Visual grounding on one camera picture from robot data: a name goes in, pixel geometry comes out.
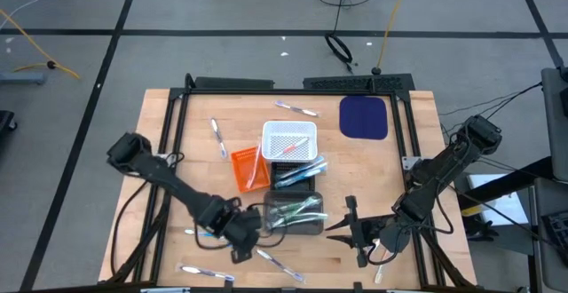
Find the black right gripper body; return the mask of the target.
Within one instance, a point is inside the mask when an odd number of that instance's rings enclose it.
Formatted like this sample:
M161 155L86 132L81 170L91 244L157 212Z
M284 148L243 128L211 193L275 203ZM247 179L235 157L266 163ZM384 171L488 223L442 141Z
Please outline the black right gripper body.
M412 224L405 222L397 215L360 218L357 212L356 197L346 196L345 201L349 210L346 217L351 231L351 246L357 250L358 267L386 265L406 247ZM375 240L378 240L385 251L390 254L381 261L372 260L371 254L365 252L367 247L376 247Z

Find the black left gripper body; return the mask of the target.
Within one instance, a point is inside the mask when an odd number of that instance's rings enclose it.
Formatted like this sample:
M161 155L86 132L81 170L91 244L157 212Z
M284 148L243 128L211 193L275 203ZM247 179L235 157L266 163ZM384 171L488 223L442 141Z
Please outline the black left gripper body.
M258 209L243 209L239 197L226 200L214 196L208 206L208 219L208 230L217 237L224 237L232 245L231 260L234 264L252 258L262 226Z

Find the green toothbrush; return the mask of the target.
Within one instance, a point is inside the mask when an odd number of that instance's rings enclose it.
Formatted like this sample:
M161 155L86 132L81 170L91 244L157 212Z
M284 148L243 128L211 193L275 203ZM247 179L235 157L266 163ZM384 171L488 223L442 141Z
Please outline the green toothbrush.
M305 218L297 220L296 222L293 222L291 225L288 225L288 226L293 226L293 225L298 225L298 224L308 223L308 222L323 221L323 220L326 220L327 218L328 218L328 214L326 214L326 213L309 212L309 213L306 213Z
M293 214L271 214L270 212L266 216L266 227L268 229L274 229L279 227L284 227L291 225L293 222L305 218L305 212L299 212L295 215Z
M269 209L269 220L275 224L319 217L321 212L317 204L289 203Z
M316 207L316 206L320 205L321 203L322 203L322 200L320 198L317 198L315 196L310 196L302 202L291 202L291 203L285 204L283 206L275 206L273 208L270 208L269 212L271 214L280 214L280 215L293 214L293 215L295 215L295 214L299 213L300 211L302 211L304 209Z

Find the blue toothbrush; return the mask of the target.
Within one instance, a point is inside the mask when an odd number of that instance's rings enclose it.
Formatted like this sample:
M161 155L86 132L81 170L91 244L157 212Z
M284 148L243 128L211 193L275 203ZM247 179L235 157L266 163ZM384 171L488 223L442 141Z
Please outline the blue toothbrush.
M275 189L291 188L296 191L314 191L315 177L326 172L326 168L311 169L298 173L290 178L284 178L275 183Z
M325 158L320 155L311 162L273 162L272 180L279 181L284 178L289 178L299 172L312 169L324 161Z
M283 187L288 187L288 186L291 186L292 184L294 184L298 181L301 181L301 180L307 179L309 177L318 175L322 172L325 172L326 170L327 170L327 163L324 162L324 163L318 164L317 166L315 166L312 169L308 169L308 170L305 170L303 172L299 172L299 173L291 176L290 178L285 178L285 179L279 180L275 184L275 187L277 189L283 188Z
M204 236L204 237L210 237L210 238L214 238L220 241L224 241L225 237L221 236L221 237L216 237L214 234L205 232L205 231L196 231L195 229L191 229L191 228L187 228L185 231L185 234L188 235L197 235L197 236Z

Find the grey translucent plastic bin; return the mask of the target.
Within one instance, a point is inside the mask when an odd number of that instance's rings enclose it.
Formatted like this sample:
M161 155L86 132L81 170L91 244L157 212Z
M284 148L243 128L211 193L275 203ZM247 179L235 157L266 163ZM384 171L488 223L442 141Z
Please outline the grey translucent plastic bin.
M322 203L318 205L319 211L325 213L323 210L323 197L321 194L312 191L271 191L267 193L264 197L264 229L268 232L275 234L295 234L295 235L319 235L323 232L324 221L308 222L298 225L268 229L266 227L266 216L269 213L269 209L275 206L282 206L291 202L302 202L310 196L315 196L322 200Z

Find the black plastic basket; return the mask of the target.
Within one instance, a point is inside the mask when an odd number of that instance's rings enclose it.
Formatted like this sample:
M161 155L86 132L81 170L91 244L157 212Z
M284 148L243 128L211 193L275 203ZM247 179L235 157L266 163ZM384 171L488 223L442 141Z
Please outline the black plastic basket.
M299 168L304 165L303 162L272 162L271 163L271 184L270 189L276 190L275 184L277 182L277 177L291 170ZM315 177L310 177L303 179L301 181L295 182L290 186L285 186L281 188L281 191L314 191L315 190Z

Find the white perforated plastic basket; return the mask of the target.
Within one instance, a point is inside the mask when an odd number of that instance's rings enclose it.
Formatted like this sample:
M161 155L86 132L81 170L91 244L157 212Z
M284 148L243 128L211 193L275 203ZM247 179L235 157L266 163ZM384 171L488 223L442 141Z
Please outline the white perforated plastic basket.
M298 140L309 141L291 153L274 157ZM318 156L317 126L304 121L269 121L263 126L262 156L271 162L309 162Z

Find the black glove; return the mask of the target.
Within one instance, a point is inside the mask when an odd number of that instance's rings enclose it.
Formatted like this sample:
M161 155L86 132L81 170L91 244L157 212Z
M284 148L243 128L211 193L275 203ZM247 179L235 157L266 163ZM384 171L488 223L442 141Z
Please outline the black glove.
M499 233L493 228L492 221L485 221L480 214L463 219L465 233L470 242L493 242Z

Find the dark blue mat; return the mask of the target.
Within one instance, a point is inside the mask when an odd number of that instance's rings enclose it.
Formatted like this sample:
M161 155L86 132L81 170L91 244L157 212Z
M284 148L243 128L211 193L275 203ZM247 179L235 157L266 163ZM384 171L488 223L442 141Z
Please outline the dark blue mat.
M385 139L388 135L385 102L365 96L343 98L339 106L339 128L350 139Z

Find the white paper sheet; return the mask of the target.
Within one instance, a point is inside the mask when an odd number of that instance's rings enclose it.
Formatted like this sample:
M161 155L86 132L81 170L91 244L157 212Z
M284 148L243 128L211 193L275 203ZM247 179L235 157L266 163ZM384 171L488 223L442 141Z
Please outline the white paper sheet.
M467 176L471 189L478 188L495 179L504 177L504 174L472 174ZM501 198L489 201L489 206L499 210L508 218L520 225L528 225L529 221L517 193L503 195ZM491 221L493 226L512 226L512 223L494 210L484 205L478 205L462 211L464 217L482 218L484 222Z

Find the black perforated plate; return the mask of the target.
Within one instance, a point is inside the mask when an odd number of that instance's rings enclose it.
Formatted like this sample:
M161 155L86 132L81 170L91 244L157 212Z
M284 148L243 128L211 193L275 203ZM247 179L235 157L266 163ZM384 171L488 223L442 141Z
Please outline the black perforated plate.
M350 75L304 78L305 89L340 91L414 91L410 74Z

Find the black rectangular cover plate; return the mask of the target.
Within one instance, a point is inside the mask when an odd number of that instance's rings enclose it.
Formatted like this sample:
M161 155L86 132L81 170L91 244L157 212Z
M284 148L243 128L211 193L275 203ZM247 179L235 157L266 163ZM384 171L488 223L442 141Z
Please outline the black rectangular cover plate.
M273 80L200 76L194 80L196 88L206 89L266 89L274 87Z

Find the black keyboard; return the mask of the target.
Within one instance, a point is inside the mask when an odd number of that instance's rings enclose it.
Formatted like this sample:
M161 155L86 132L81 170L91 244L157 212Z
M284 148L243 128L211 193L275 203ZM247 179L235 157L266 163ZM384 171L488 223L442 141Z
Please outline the black keyboard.
M541 219L549 239L568 251L568 210L551 213Z

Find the black wheeled stand foot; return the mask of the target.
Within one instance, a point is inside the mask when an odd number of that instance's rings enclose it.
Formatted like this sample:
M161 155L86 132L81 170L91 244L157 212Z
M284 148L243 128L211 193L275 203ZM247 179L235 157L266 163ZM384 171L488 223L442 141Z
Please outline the black wheeled stand foot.
M12 111L0 110L0 135L15 131L18 128L14 116L15 114Z

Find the grey metal floor base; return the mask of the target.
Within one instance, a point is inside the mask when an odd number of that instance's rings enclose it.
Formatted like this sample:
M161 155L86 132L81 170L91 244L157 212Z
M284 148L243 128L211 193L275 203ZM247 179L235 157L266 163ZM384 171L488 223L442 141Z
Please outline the grey metal floor base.
M41 72L0 72L0 84L37 84L43 85L46 76Z

